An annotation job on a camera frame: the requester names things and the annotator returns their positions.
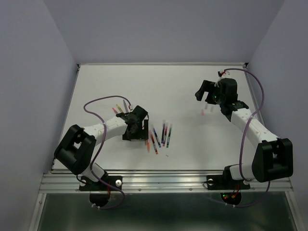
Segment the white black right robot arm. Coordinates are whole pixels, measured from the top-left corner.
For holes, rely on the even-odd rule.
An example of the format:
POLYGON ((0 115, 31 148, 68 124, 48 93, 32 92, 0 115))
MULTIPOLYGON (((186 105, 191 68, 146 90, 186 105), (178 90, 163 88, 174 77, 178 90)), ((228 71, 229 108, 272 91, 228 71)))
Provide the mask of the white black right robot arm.
POLYGON ((252 163, 227 166, 221 176, 222 184, 232 188, 239 180, 259 182, 287 178, 293 175, 293 144, 270 132, 252 114, 248 105, 238 100, 237 82, 223 78, 219 82, 204 80, 195 94, 200 101, 207 93, 205 102, 219 105, 221 113, 243 132, 256 149, 252 163))

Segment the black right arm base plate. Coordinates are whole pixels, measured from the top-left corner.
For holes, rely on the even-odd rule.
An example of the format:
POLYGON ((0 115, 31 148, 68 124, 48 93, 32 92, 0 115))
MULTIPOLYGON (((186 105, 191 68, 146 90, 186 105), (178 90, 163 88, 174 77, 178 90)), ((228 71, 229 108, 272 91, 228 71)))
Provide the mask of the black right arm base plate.
POLYGON ((208 175, 203 186, 210 191, 221 191, 222 202, 227 205, 237 206, 242 200, 241 190, 251 189, 250 184, 243 180, 233 180, 231 177, 221 175, 208 175))

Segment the yellow marker pen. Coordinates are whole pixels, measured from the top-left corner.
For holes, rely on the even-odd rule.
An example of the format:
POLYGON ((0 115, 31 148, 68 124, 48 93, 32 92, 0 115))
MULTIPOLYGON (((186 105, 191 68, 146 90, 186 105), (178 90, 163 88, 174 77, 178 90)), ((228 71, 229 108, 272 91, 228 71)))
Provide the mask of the yellow marker pen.
POLYGON ((120 107, 118 104, 116 104, 116 106, 117 106, 118 110, 119 110, 121 113, 123 113, 123 110, 121 109, 121 107, 120 107))

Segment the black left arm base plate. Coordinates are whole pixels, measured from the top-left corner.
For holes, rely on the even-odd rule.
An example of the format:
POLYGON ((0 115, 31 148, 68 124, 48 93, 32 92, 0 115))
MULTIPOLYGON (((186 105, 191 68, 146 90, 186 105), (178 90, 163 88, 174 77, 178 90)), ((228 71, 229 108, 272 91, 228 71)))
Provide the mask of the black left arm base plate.
POLYGON ((89 192, 89 202, 91 206, 98 210, 114 209, 123 204, 125 194, 122 191, 123 177, 120 175, 105 175, 101 181, 94 182, 85 176, 80 178, 79 191, 89 192))

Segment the grey purple marker pen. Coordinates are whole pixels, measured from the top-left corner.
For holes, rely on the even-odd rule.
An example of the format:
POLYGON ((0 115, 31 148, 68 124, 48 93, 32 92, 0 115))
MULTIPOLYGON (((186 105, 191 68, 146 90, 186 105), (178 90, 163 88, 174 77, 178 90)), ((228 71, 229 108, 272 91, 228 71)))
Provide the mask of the grey purple marker pen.
POLYGON ((125 108, 126 113, 128 113, 128 107, 127 107, 127 104, 126 104, 126 101, 125 101, 125 100, 123 100, 123 105, 124 105, 124 108, 125 108))

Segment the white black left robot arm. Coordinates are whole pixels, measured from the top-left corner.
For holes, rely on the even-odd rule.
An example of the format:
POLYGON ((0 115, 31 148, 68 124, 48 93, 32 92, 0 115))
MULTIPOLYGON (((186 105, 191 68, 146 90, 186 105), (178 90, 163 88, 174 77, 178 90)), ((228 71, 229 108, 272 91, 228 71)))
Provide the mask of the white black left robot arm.
POLYGON ((120 185, 112 186, 107 182, 107 172, 95 160, 100 153, 104 142, 121 136, 125 141, 148 139, 148 112, 139 105, 131 107, 130 101, 120 95, 105 96, 91 100, 84 104, 86 113, 99 118, 100 123, 88 127, 72 125, 54 152, 54 158, 60 161, 71 173, 84 176, 91 185, 101 190, 110 186, 119 190, 120 185), (120 112, 111 119, 104 119, 96 112, 87 109, 91 103, 110 98, 121 98, 129 105, 129 111, 120 112))

